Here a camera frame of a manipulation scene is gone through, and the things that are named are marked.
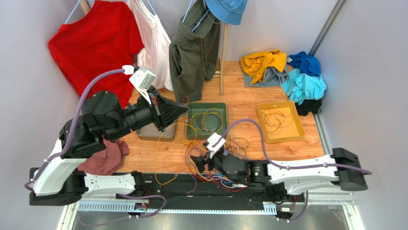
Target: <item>blue cloth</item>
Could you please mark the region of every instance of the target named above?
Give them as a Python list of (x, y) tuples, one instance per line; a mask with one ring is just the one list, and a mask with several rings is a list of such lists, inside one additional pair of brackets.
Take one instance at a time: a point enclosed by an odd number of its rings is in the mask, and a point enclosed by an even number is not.
[(326, 84), (322, 75), (309, 76), (300, 73), (299, 69), (289, 72), (288, 80), (281, 84), (282, 89), (288, 95), (290, 100), (302, 104), (304, 100), (318, 100), (323, 97), (326, 90)]
[(305, 51), (295, 55), (289, 55), (292, 61), (288, 61), (288, 65), (296, 69), (300, 69), (300, 73), (305, 73), (309, 76), (317, 76), (321, 73), (320, 63), (314, 56), (309, 56)]
[(272, 87), (277, 86), (286, 81), (288, 78), (288, 66), (285, 65), (283, 72), (279, 72), (275, 67), (267, 67), (265, 73), (263, 74), (263, 81), (257, 82), (251, 85), (252, 77), (244, 73), (244, 84), (245, 87)]
[(205, 4), (220, 21), (231, 24), (241, 24), (242, 14), (248, 0), (205, 0)]

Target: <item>yellow bin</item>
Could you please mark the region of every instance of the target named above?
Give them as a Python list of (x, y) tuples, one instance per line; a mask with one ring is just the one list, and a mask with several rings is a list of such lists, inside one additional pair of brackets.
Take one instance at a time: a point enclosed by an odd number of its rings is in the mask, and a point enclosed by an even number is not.
[(268, 144), (298, 141), (306, 134), (293, 101), (260, 103), (257, 113)]

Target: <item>wooden clothes rack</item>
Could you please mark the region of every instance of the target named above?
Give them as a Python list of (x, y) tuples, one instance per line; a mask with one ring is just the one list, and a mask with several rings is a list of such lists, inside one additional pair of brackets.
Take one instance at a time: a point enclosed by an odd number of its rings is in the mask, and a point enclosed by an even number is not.
[[(89, 13), (91, 8), (89, 7), (86, 0), (79, 0), (79, 4), (85, 14)], [(224, 39), (222, 43), (221, 59), (220, 59), (220, 70), (215, 71), (214, 77), (220, 78), (220, 95), (224, 95), (224, 63), (225, 63), (225, 52), (227, 47), (227, 35), (228, 35), (228, 24), (224, 23)]]

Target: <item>hat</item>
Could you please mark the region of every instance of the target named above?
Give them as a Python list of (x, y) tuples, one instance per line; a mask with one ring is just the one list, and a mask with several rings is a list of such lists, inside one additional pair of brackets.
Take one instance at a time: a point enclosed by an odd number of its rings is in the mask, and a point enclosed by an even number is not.
[(211, 13), (220, 21), (231, 25), (241, 24), (248, 0), (205, 0)]

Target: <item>red shirt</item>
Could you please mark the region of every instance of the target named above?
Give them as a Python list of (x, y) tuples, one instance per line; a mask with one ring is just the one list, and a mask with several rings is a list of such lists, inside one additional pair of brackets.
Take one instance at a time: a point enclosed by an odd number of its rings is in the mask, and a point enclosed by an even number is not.
[[(84, 18), (62, 25), (48, 47), (65, 78), (81, 95), (99, 74), (133, 65), (133, 54), (144, 46), (135, 17), (125, 3), (97, 0)], [(106, 77), (93, 86), (88, 97), (112, 91), (125, 107), (133, 90), (130, 76), (118, 73)]]

